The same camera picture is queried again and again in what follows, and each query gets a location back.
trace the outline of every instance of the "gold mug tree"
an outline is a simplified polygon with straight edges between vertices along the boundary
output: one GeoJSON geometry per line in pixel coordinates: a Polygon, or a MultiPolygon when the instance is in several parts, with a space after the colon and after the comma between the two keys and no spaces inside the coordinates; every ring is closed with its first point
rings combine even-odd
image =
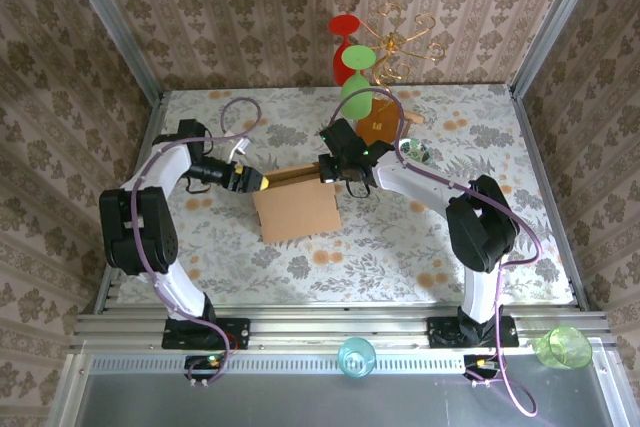
{"type": "MultiPolygon", "coordinates": [[[[376,45],[370,45],[369,47],[374,51],[381,51],[382,57],[380,57],[373,64],[371,68],[373,81],[376,85],[379,85],[383,89],[391,92],[388,83],[397,82],[406,79],[411,73],[411,67],[409,64],[401,62],[396,67],[394,64],[399,60],[398,56],[401,54],[408,55],[410,57],[418,58],[421,60],[430,60],[436,62],[442,60],[446,56],[446,49],[443,45],[437,42],[430,42],[427,47],[427,55],[416,54],[415,52],[409,52],[405,50],[405,46],[423,35],[428,34],[433,30],[436,25],[436,19],[433,15],[427,13],[421,13],[414,17],[414,22],[418,28],[422,29],[417,34],[414,34],[408,38],[405,38],[398,33],[398,26],[401,24],[403,9],[394,3],[382,4],[378,7],[378,14],[383,17],[388,17],[391,13],[396,13],[395,20],[391,20],[391,24],[394,26],[393,30],[386,35],[379,34],[369,27],[362,20],[360,23],[367,29],[377,40],[376,45]]],[[[392,142],[395,139],[396,131],[400,117],[397,109],[387,109],[392,102],[387,99],[374,99],[371,109],[371,113],[358,121],[356,127],[356,133],[362,137],[367,144],[371,144],[376,140],[384,140],[385,142],[392,142]]],[[[424,117],[414,112],[405,111],[405,117],[407,123],[403,130],[403,137],[407,135],[407,131],[411,123],[424,122],[424,117]]]]}

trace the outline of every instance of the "damask wallpaper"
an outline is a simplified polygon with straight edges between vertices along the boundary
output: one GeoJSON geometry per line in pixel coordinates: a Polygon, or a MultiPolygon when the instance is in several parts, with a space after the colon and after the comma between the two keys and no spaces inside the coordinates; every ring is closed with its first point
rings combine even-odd
{"type": "Polygon", "coordinates": [[[0,0],[0,425],[44,425],[147,107],[88,0],[0,0]]]}
{"type": "Polygon", "coordinates": [[[580,0],[524,100],[587,293],[640,398],[640,0],[580,0]]]}
{"type": "MultiPolygon", "coordinates": [[[[339,39],[327,24],[352,12],[381,31],[377,8],[406,9],[399,32],[419,32],[416,14],[437,19],[433,35],[407,45],[436,62],[410,59],[403,83],[504,83],[513,77],[552,0],[115,0],[164,90],[334,85],[339,39]]],[[[390,24],[385,21],[385,32],[390,24]]],[[[360,29],[355,40],[371,44],[360,29]]]]}

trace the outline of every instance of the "floral tablecloth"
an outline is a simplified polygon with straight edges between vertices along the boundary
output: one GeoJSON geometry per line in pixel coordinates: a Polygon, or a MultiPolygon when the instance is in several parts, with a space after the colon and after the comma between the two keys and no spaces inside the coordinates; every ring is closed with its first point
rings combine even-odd
{"type": "MultiPolygon", "coordinates": [[[[396,87],[408,110],[425,117],[409,136],[429,146],[432,165],[445,174],[494,177],[511,208],[529,222],[544,247],[536,264],[507,272],[506,303],[566,304],[573,300],[549,226],[520,126],[505,86],[396,87]]],[[[262,106],[243,163],[262,172],[313,162],[327,152],[317,132],[339,100],[339,88],[175,91],[164,132],[195,118],[220,134],[222,107],[246,96],[262,106]]],[[[255,119],[251,104],[229,110],[227,128],[239,132],[255,119]]],[[[446,302],[462,298],[463,267],[451,251],[446,221],[424,205],[374,189],[352,198],[336,185],[340,231],[265,245],[251,195],[219,188],[206,194],[176,187],[169,206],[180,238],[179,258],[214,304],[335,302],[446,302]]],[[[517,238],[510,258],[533,246],[517,238]]],[[[128,278],[119,302],[156,302],[148,284],[128,278]]]]}

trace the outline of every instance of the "blue glass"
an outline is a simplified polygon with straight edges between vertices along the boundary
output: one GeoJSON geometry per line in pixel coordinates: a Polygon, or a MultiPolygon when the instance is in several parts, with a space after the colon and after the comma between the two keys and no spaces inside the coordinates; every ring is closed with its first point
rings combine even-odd
{"type": "Polygon", "coordinates": [[[338,351],[338,364],[349,377],[365,377],[376,366],[376,349],[361,337],[351,337],[338,351]]]}

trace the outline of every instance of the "cardboard box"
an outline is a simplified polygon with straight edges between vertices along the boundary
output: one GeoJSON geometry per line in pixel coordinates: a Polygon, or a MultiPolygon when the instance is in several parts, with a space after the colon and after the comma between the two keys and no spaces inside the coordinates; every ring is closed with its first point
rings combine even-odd
{"type": "Polygon", "coordinates": [[[265,243],[342,227],[335,187],[320,182],[317,164],[268,172],[265,176],[269,187],[253,194],[265,243]]]}

